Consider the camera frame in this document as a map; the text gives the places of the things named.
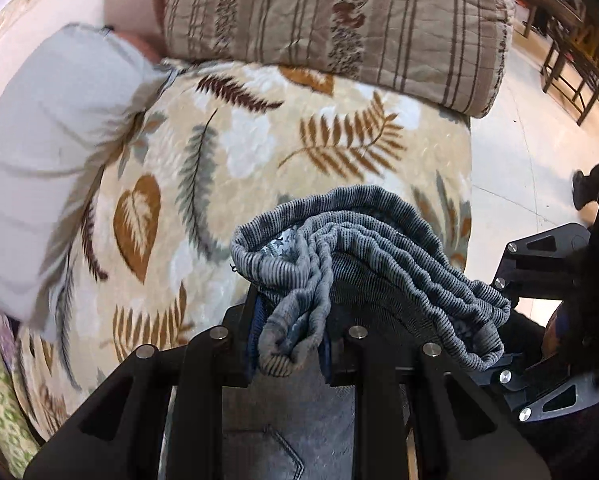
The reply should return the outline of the dark wooden chair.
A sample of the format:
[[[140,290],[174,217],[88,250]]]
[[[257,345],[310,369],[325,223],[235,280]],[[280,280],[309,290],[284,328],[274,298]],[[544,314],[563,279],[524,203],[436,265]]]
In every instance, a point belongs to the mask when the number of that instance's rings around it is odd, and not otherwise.
[[[538,10],[546,11],[549,51],[540,66],[542,92],[555,90],[581,125],[599,99],[599,18],[588,21],[585,10],[566,0],[522,0],[528,7],[524,35]]]

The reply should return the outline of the grey denim pants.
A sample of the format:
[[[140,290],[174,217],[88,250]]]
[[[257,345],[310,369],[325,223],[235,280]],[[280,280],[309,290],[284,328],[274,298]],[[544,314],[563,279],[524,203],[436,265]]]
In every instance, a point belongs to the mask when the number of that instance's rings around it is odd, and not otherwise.
[[[467,278],[399,196],[344,186],[292,200],[242,224],[230,243],[257,290],[254,374],[224,394],[224,459],[239,479],[355,479],[355,389],[320,366],[330,324],[369,328],[403,353],[439,344],[472,380],[503,356],[511,306]]]

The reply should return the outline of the green patterned pillow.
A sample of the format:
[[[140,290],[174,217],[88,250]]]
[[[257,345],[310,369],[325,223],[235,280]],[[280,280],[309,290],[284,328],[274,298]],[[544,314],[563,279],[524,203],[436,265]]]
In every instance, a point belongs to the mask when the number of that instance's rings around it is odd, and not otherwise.
[[[39,449],[16,400],[12,378],[0,352],[0,450],[15,479],[24,477],[26,467]]]

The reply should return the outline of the beige leaf-pattern blanket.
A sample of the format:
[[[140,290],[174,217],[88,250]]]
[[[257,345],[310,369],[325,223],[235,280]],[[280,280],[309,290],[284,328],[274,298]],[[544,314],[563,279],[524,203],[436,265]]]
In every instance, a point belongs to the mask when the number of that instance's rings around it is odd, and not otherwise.
[[[16,395],[51,437],[140,344],[220,322],[248,285],[229,242],[297,198],[371,184],[414,204],[463,269],[467,117],[341,77],[222,63],[178,77],[104,170],[68,251],[58,336],[18,336]]]

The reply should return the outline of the striped floral brown quilt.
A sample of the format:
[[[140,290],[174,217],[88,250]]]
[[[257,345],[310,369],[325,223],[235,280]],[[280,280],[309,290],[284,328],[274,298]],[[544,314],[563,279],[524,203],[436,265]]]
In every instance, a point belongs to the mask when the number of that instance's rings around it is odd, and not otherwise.
[[[515,0],[165,0],[175,58],[310,68],[486,115]]]

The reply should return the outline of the purple plastic bag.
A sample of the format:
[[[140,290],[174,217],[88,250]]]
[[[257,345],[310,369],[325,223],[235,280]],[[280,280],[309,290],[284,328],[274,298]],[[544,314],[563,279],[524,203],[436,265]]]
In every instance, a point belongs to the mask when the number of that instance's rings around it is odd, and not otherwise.
[[[8,346],[15,343],[15,336],[10,318],[0,312],[0,344]]]

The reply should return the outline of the grey pillow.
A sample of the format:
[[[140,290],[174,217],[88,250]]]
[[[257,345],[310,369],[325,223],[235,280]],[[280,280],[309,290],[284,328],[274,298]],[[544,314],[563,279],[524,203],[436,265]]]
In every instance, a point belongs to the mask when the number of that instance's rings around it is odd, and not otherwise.
[[[139,36],[71,24],[0,96],[0,312],[49,341],[101,170],[169,76]]]

